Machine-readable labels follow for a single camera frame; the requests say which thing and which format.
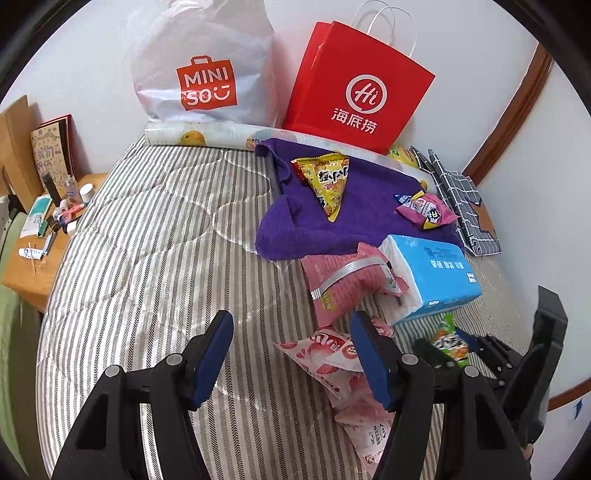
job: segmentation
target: white rope handle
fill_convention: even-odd
[[[412,47],[412,48],[411,48],[411,50],[410,50],[410,53],[408,54],[408,58],[412,57],[412,56],[413,56],[414,49],[415,49],[415,47],[417,46],[417,40],[418,40],[418,35],[417,35],[417,26],[414,24],[414,18],[413,18],[413,16],[412,16],[412,15],[411,15],[409,12],[407,12],[407,11],[406,11],[404,8],[400,8],[400,7],[390,7],[390,6],[388,6],[388,7],[383,7],[383,8],[382,8],[382,9],[381,9],[381,10],[380,10],[380,11],[379,11],[377,14],[376,14],[376,16],[374,17],[374,19],[372,20],[372,22],[369,24],[369,28],[368,28],[367,34],[368,34],[368,35],[370,34],[370,32],[371,32],[371,29],[374,27],[374,23],[375,23],[375,21],[378,19],[378,17],[380,16],[380,14],[381,14],[381,13],[382,13],[384,10],[400,10],[401,12],[404,12],[404,13],[406,13],[406,14],[407,14],[407,15],[408,15],[408,16],[411,18],[411,20],[413,21],[413,30],[414,30],[414,44],[413,44],[413,47]]]
[[[366,0],[365,2],[363,2],[361,4],[361,6],[359,7],[359,9],[357,10],[357,13],[355,14],[355,16],[353,17],[353,21],[351,22],[351,28],[354,28],[355,30],[359,30],[357,27],[358,25],[355,24],[355,20],[357,20],[357,17],[359,16],[359,14],[361,13],[361,10],[363,10],[363,8],[365,7],[365,5],[367,4],[371,4],[371,3],[378,3],[378,4],[382,4],[382,5],[386,5],[386,7],[390,7],[384,0]],[[394,41],[394,27],[396,26],[396,15],[394,15],[394,22],[392,23],[392,32],[390,35],[390,41]]]

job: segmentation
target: wooden door frame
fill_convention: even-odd
[[[478,153],[464,169],[463,174],[470,177],[476,185],[490,172],[517,135],[542,93],[553,63],[550,53],[539,44],[513,100]]]

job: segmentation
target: screw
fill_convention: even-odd
[[[166,357],[166,363],[168,363],[172,367],[175,365],[178,365],[182,361],[183,361],[183,356],[180,353],[172,353],[171,355]]]
[[[472,377],[472,378],[475,378],[478,375],[480,375],[480,371],[476,367],[473,367],[472,365],[468,365],[467,367],[464,367],[464,373],[468,377]]]
[[[418,363],[418,358],[411,353],[405,353],[402,356],[402,363],[406,365],[416,365]]]
[[[115,377],[115,376],[119,375],[120,371],[121,371],[121,369],[119,368],[119,365],[111,365],[110,367],[106,368],[105,375],[107,377]]]

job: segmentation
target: blue gripper pad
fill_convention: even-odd
[[[384,364],[376,345],[369,337],[369,333],[362,323],[366,314],[353,312],[349,331],[351,340],[359,356],[363,371],[367,376],[369,386],[374,398],[379,401],[387,411],[394,409],[394,398],[390,394],[390,370]]]
[[[222,310],[219,311],[203,335],[205,338],[211,335],[211,329],[213,329],[213,335],[195,369],[193,402],[197,407],[200,407],[212,394],[213,386],[232,343],[232,337],[234,336],[234,319],[232,315]]]
[[[479,349],[478,340],[476,340],[476,338],[473,335],[470,335],[469,333],[464,332],[464,330],[462,330],[461,328],[458,328],[457,326],[456,326],[456,333],[459,338],[461,338],[462,340],[464,340],[467,343],[469,352],[477,352],[478,351],[478,349]]]

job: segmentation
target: green cloth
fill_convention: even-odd
[[[0,277],[27,216],[12,221],[0,254]],[[0,434],[31,480],[47,479],[35,413],[35,360],[40,315],[0,284]]]

